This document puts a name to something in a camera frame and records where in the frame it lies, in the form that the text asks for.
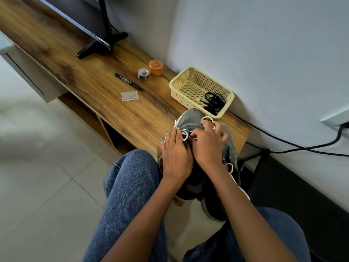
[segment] yellow plastic basket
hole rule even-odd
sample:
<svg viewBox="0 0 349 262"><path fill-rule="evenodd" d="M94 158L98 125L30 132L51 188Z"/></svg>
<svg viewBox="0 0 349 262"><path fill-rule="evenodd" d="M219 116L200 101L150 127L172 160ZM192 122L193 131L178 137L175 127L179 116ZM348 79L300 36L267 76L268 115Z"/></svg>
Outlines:
<svg viewBox="0 0 349 262"><path fill-rule="evenodd" d="M212 118L223 116L235 97L231 90L195 67L188 67L181 71L170 81L170 88L171 96L179 103L188 109L197 108ZM226 100L225 106L217 115L213 115L203 108L207 105L201 102L200 99L207 102L205 99L207 92L220 93Z"/></svg>

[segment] white wall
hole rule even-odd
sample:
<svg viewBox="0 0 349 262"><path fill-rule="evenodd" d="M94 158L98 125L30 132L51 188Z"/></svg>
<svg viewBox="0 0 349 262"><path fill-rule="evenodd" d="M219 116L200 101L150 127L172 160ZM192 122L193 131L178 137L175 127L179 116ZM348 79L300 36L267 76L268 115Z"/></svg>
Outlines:
<svg viewBox="0 0 349 262"><path fill-rule="evenodd" d="M349 0L108 3L112 17L151 56L178 72L197 66L231 88L237 96L231 110L243 118L299 145L335 138L320 119L349 106ZM292 148L256 131L249 141ZM255 152L246 146L243 155ZM322 151L349 154L349 140ZM349 211L349 158L273 157Z"/></svg>

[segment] tape roll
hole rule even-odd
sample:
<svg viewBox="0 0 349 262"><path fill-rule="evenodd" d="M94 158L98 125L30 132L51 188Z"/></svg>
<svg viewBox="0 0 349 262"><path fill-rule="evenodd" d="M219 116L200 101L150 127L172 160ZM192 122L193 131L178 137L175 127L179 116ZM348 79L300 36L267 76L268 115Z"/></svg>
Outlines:
<svg viewBox="0 0 349 262"><path fill-rule="evenodd" d="M150 71L146 68L140 68L138 70L138 79L141 81L146 81L149 78Z"/></svg>

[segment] white electrical socket box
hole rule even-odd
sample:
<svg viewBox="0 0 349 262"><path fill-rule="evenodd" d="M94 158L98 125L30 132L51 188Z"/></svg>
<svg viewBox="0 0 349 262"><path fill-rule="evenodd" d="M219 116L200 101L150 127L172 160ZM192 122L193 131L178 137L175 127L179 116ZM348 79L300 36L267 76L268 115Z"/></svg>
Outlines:
<svg viewBox="0 0 349 262"><path fill-rule="evenodd" d="M339 125L349 122L349 107L325 119L321 119L330 128L338 131ZM349 129L344 129L342 136L349 139Z"/></svg>

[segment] shoe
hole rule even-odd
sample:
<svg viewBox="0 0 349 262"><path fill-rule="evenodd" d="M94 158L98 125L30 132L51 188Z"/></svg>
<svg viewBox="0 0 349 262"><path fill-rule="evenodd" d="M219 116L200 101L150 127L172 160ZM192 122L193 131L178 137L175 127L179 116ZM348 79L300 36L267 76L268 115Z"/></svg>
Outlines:
<svg viewBox="0 0 349 262"><path fill-rule="evenodd" d="M185 111L178 119L175 120L174 127L181 129L185 148L187 148L188 145L191 148L191 142L189 141L189 138L190 134L195 128L199 127L203 130L205 129L205 127L201 124L201 120L205 118L210 118L212 120L211 117L203 117L203 114L200 110L192 108ZM191 201L195 198L201 198L201 193L206 180L206 173L201 169L201 167L194 159L193 170L177 192L177 198L182 201Z"/></svg>
<svg viewBox="0 0 349 262"><path fill-rule="evenodd" d="M228 127L227 124L221 123L223 132L228 134L228 140L225 143L223 149L222 149L222 163L227 167L229 174L233 178L233 180L237 180L236 182L240 187L241 181L240 181L240 173L237 166L237 153L235 149L235 145L232 138L232 133ZM209 217L210 219L214 221L225 221L227 220L227 215L224 209L224 206L219 198L219 195L217 193L217 190L215 189L214 185L212 184L211 180L207 178L204 187L203 187L203 193L201 196L201 208L203 212Z"/></svg>

